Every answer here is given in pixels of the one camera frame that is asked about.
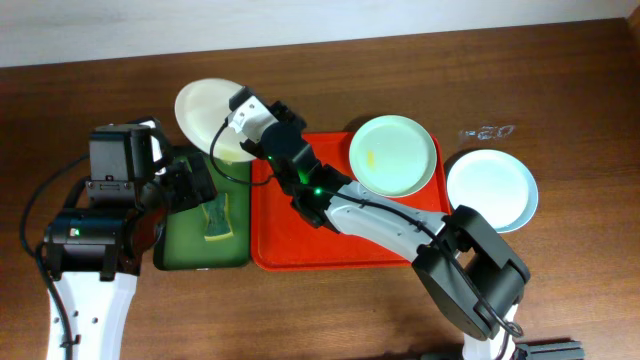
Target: green sponge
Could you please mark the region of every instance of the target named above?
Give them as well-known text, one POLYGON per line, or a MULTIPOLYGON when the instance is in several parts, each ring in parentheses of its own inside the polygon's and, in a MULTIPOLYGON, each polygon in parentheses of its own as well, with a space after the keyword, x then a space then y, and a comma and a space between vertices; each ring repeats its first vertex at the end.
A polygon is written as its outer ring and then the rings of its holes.
POLYGON ((218 241, 233 236, 233 229, 229 222, 229 196, 218 194, 215 199, 202 204, 207 225, 204 231, 204 239, 218 241))

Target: red tray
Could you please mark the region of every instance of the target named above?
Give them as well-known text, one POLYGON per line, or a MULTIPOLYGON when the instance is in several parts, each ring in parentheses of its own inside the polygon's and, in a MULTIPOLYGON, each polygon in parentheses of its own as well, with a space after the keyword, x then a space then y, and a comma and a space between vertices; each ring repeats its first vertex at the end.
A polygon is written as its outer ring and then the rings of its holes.
MULTIPOLYGON (((305 134, 303 138, 323 163, 355 179, 349 165, 354 133, 305 134)), ((440 145, 433 137, 438 164, 431 181, 419 192, 397 201, 418 209, 450 214, 440 145)), ((271 174, 266 161, 254 161, 253 181, 271 174)), ((251 256, 265 270, 292 271, 407 266, 400 256, 357 236, 314 229, 291 208, 277 181, 251 189, 251 256)))

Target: yellow mark on plate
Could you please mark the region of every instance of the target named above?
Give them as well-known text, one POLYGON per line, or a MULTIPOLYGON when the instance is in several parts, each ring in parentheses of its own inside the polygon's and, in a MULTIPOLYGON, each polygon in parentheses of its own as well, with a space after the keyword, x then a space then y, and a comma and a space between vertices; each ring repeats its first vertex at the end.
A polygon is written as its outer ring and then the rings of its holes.
POLYGON ((369 168, 371 170, 373 170, 375 168, 375 161, 374 161, 374 156, 373 156, 373 151, 369 150, 369 152, 367 153, 367 165, 369 166, 369 168))

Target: tray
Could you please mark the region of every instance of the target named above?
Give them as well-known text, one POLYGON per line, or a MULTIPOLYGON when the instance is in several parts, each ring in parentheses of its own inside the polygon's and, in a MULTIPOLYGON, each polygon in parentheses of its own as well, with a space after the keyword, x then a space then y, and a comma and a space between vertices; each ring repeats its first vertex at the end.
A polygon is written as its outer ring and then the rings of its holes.
MULTIPOLYGON (((176 160, 184 160, 184 157, 177 157, 176 160)), ((249 262, 249 187, 223 178, 213 169, 210 161, 205 160, 218 192, 229 194, 229 221, 233 236, 206 241, 206 220, 200 206, 173 214, 167 219, 164 240, 154 250, 153 262, 160 270, 238 267, 249 262)), ((248 163, 218 163, 227 174, 249 180, 248 163)))
MULTIPOLYGON (((349 166, 349 145, 354 133, 305 134, 323 163, 355 178, 349 166)), ((451 213, 440 145, 435 137, 438 164, 434 176, 419 192, 397 201, 419 209, 451 213)), ((266 161, 254 161, 253 181, 265 179, 271 169, 266 161)), ((276 181, 254 187, 251 193, 251 257, 265 270, 294 271, 407 266, 400 256, 368 240, 314 229, 291 208, 276 181)))

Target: green object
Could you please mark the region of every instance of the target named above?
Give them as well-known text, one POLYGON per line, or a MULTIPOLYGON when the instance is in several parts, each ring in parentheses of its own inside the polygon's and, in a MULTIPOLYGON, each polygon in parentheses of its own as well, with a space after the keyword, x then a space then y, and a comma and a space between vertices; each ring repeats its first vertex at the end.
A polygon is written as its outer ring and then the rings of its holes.
MULTIPOLYGON (((185 157, 178 156, 176 161, 185 161, 185 157)), ((245 265, 250 259, 249 187, 223 178, 213 169, 208 159, 206 163, 218 194, 226 194, 228 197, 228 220, 233 236, 206 241, 204 236, 208 219, 202 206, 173 214, 167 219, 164 242, 156 245, 154 250, 153 262, 160 270, 238 267, 245 265)), ((230 176, 249 181, 250 163, 229 165, 220 160, 216 163, 230 176)))
POLYGON ((214 200, 200 205, 207 219, 204 230, 204 239, 207 241, 220 241, 233 236, 231 224, 229 224, 229 196, 218 194, 214 200))

